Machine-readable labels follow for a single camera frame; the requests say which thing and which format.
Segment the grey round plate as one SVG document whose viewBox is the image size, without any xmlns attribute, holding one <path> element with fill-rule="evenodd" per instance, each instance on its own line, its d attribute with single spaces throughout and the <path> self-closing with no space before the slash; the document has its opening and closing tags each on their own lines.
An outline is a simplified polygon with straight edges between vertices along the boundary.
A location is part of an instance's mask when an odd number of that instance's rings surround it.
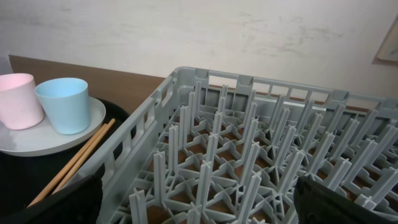
<svg viewBox="0 0 398 224">
<path fill-rule="evenodd" d="M 106 107 L 98 99 L 90 98 L 91 123 L 84 131 L 64 135 L 56 132 L 48 117 L 36 126 L 11 130 L 1 125 L 1 152 L 19 157 L 44 156 L 62 152 L 89 139 L 101 127 Z"/>
</svg>

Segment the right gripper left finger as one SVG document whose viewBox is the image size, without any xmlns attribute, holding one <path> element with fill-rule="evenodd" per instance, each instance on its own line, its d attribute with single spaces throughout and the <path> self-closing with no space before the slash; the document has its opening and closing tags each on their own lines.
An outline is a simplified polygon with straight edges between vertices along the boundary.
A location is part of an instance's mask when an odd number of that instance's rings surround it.
<svg viewBox="0 0 398 224">
<path fill-rule="evenodd" d="M 89 175 L 32 206 L 1 218 L 1 224 L 95 223 L 102 198 L 102 180 Z"/>
</svg>

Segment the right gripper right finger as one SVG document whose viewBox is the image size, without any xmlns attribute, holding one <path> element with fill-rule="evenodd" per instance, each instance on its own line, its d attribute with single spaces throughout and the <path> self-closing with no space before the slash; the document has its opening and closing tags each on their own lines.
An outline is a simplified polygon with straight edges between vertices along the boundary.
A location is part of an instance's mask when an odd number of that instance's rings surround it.
<svg viewBox="0 0 398 224">
<path fill-rule="evenodd" d="M 314 180 L 300 176 L 294 190 L 299 224 L 393 224 Z"/>
</svg>

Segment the blue plastic cup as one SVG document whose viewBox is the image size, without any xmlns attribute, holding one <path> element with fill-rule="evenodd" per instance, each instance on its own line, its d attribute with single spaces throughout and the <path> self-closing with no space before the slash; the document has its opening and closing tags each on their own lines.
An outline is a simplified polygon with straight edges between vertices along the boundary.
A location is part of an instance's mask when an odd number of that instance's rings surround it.
<svg viewBox="0 0 398 224">
<path fill-rule="evenodd" d="M 90 125 L 90 101 L 86 81 L 79 78 L 48 80 L 36 86 L 35 94 L 58 133 L 77 134 Z"/>
</svg>

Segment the wooden chopstick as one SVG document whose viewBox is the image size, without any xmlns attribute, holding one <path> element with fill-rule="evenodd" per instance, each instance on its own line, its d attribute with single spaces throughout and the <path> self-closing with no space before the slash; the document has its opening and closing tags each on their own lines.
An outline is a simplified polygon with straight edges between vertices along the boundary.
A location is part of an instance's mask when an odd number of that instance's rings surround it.
<svg viewBox="0 0 398 224">
<path fill-rule="evenodd" d="M 115 119 L 111 119 L 111 121 L 107 124 L 104 124 L 100 130 L 99 133 L 95 136 L 94 140 L 92 140 L 92 143 L 89 143 L 89 145 L 86 147 L 84 146 L 85 150 L 83 151 L 83 154 L 78 158 L 78 160 L 74 163 L 72 168 L 68 171 L 66 176 L 62 179 L 62 181 L 57 185 L 55 190 L 52 192 L 53 194 L 55 192 L 58 192 L 72 177 L 73 175 L 77 172 L 77 170 L 83 165 L 83 163 L 87 160 L 89 155 L 92 153 L 93 149 L 98 145 L 98 143 L 102 140 L 102 138 L 105 136 L 105 134 L 109 131 L 109 129 L 112 127 L 112 125 L 115 123 Z"/>
<path fill-rule="evenodd" d="M 61 180 L 63 180 L 70 169 L 75 165 L 83 153 L 93 144 L 94 140 L 100 135 L 105 127 L 107 127 L 107 124 L 102 125 L 102 127 L 97 130 L 97 132 L 88 140 L 88 142 L 86 142 L 86 144 L 68 161 L 62 170 L 46 185 L 46 187 L 38 194 L 38 196 L 33 199 L 33 201 L 29 204 L 29 207 L 46 197 L 50 191 L 56 187 Z"/>
</svg>

